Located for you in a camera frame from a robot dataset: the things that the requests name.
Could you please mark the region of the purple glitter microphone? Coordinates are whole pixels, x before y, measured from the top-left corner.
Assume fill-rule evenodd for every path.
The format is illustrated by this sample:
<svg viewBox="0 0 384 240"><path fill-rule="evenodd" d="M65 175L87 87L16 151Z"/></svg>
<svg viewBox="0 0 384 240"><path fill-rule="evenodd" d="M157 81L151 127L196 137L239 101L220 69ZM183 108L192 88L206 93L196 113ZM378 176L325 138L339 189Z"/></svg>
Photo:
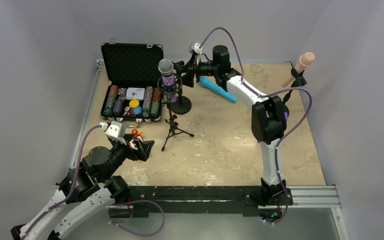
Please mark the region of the purple glitter microphone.
<svg viewBox="0 0 384 240"><path fill-rule="evenodd" d="M159 61L157 68L161 73L162 91L166 96L167 102L176 102L178 99L179 86L173 74L173 63L169 59L163 58Z"/></svg>

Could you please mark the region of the black tripod mic stand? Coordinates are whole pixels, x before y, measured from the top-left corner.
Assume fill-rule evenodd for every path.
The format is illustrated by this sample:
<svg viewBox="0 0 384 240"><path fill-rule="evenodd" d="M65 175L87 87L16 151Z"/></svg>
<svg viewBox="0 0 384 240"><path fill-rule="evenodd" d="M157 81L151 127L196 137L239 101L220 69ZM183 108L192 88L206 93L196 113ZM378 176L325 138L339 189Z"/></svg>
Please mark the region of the black tripod mic stand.
<svg viewBox="0 0 384 240"><path fill-rule="evenodd" d="M162 77L158 80L157 86L161 88L162 99L164 100L164 104L166 106L166 95L163 93L163 89L162 89ZM169 117L168 117L168 119L165 119L165 122L169 125L169 130L168 130L167 137L165 138L164 144L163 144L163 146L161 148L162 152L166 149L166 144L168 142L168 139L170 139L170 138L172 138L174 136L177 136L177 135L180 135L180 134L186 134L186 135L188 135L189 137L192 137L192 138L195 136L193 133L187 132L187 131L179 128L179 123L177 122L178 114L172 112L169 109L168 109L168 113L169 113Z"/></svg>

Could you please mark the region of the black round-base mic stand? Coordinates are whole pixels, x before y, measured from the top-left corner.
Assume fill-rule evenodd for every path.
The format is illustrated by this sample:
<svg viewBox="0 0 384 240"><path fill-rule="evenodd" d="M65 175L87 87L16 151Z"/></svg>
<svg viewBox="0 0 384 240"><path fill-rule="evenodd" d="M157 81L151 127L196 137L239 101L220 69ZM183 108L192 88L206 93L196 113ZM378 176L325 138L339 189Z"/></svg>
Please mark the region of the black round-base mic stand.
<svg viewBox="0 0 384 240"><path fill-rule="evenodd" d="M307 81L303 77L304 70L302 72L298 73L296 68L292 67L290 73L292 75L292 80L293 80L291 85L290 85L291 88L303 87L304 85L307 84ZM290 111L289 111L288 107L286 106L286 103L289 101L291 95L292 95L292 90L290 90L282 99L283 111L284 111L285 115L290 114Z"/></svg>
<svg viewBox="0 0 384 240"><path fill-rule="evenodd" d="M166 99L166 106L169 110L171 110L173 113L178 114L178 115L184 115L187 114L191 108L192 108L192 103L189 100L189 98L183 96L183 85L182 85L182 78L177 75L176 73L173 74L175 76L177 85L178 85L178 91L177 91L177 101L176 102L167 102Z"/></svg>

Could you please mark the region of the pink toy microphone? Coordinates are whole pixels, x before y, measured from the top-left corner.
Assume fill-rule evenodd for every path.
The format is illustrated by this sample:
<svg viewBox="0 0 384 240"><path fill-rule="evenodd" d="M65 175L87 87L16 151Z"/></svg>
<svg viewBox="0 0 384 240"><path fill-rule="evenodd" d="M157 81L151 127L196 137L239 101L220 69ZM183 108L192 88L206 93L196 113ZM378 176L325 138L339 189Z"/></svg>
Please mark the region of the pink toy microphone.
<svg viewBox="0 0 384 240"><path fill-rule="evenodd" d="M300 77L300 74L308 67L310 67L316 59L316 56L313 52L306 52L299 57L298 62L290 70L290 76L288 76L285 81L281 84L283 88L289 86L296 79Z"/></svg>

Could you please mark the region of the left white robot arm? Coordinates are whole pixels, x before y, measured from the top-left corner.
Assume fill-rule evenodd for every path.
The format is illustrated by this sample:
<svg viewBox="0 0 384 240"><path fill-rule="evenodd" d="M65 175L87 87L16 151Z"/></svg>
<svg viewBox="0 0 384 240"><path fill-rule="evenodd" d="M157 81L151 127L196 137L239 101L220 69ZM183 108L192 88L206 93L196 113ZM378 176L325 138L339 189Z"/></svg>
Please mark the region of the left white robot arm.
<svg viewBox="0 0 384 240"><path fill-rule="evenodd" d="M56 191L41 213L10 230L12 238L62 240L101 209L128 203L132 199L130 186L115 171L125 160L147 161L155 141L144 141L133 134L128 134L125 140L127 144L111 140L111 148L92 148L56 184Z"/></svg>

